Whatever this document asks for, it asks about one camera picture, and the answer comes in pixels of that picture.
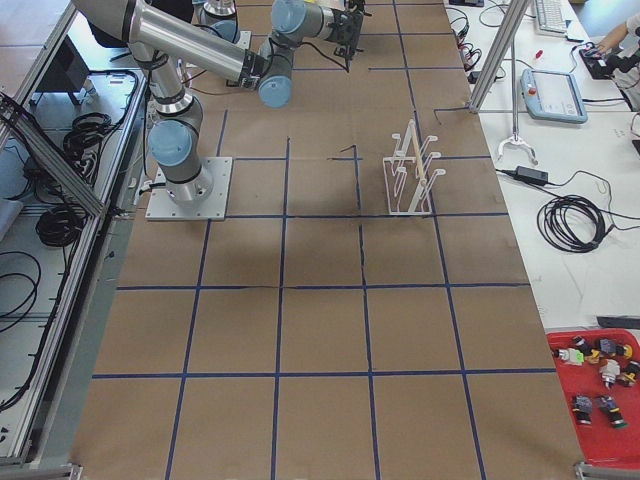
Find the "person's arm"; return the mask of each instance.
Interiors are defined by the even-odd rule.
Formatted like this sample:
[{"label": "person's arm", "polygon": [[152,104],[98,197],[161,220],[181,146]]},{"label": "person's arm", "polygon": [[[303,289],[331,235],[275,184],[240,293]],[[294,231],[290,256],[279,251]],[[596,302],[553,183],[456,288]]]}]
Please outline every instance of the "person's arm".
[{"label": "person's arm", "polygon": [[628,35],[627,23],[621,23],[616,28],[611,30],[606,37],[604,37],[600,43],[598,43],[598,51],[600,53],[606,53],[614,47],[620,45],[620,42]]}]

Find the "red tray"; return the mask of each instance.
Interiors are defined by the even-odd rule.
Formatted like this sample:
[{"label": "red tray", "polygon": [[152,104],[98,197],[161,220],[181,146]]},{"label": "red tray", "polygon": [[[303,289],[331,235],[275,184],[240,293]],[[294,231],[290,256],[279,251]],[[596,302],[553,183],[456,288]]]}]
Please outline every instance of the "red tray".
[{"label": "red tray", "polygon": [[[601,338],[610,338],[620,344],[628,344],[633,348],[633,359],[640,360],[640,347],[636,338],[623,329],[581,330],[578,332],[556,332],[547,334],[547,340],[552,349],[574,347],[573,337],[580,335],[590,343]],[[627,365],[627,360],[614,358],[620,363],[620,368]],[[584,363],[582,366],[567,365],[556,358],[556,370],[571,412],[572,397],[586,395],[593,402],[591,425],[581,425],[576,422],[573,412],[574,426],[578,434],[578,441],[585,455],[587,463],[598,467],[640,469],[640,381],[633,387],[619,384],[608,390],[600,378],[599,365]],[[611,395],[628,426],[615,429],[595,402],[599,395]]]}]

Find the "blue joint cap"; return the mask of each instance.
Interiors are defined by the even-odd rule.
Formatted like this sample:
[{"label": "blue joint cap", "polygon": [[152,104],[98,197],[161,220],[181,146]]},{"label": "blue joint cap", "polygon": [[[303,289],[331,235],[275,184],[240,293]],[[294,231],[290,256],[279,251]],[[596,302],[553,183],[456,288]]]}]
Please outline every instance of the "blue joint cap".
[{"label": "blue joint cap", "polygon": [[227,42],[236,43],[240,38],[240,29],[237,27],[235,20],[220,20],[214,23],[211,28]]},{"label": "blue joint cap", "polygon": [[269,77],[260,83],[258,94],[267,107],[282,108],[291,98],[291,79],[284,75]]},{"label": "blue joint cap", "polygon": [[276,32],[293,33],[302,26],[306,14],[304,0],[275,0],[271,8],[271,25]]},{"label": "blue joint cap", "polygon": [[192,146],[189,129],[175,120],[160,122],[149,132],[149,148],[163,167],[180,165],[189,156]]}]

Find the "keyboard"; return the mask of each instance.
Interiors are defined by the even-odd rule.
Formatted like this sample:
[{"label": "keyboard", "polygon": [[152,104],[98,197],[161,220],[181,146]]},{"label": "keyboard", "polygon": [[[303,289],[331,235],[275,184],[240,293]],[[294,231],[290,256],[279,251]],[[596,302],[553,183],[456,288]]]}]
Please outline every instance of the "keyboard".
[{"label": "keyboard", "polygon": [[562,0],[534,0],[534,3],[538,33],[558,37],[566,35],[567,23],[562,18]]}]

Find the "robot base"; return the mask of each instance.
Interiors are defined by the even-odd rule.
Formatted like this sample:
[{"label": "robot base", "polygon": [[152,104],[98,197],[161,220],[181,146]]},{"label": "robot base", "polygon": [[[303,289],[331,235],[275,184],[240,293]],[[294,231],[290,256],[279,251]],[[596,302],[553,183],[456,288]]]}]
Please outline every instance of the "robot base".
[{"label": "robot base", "polygon": [[[229,184],[233,159],[231,157],[206,157],[202,166],[213,178],[213,190],[204,200],[191,203],[174,202],[164,188],[151,192],[145,217],[147,220],[224,220],[229,198]],[[164,183],[161,170],[156,175],[156,183]]]}]

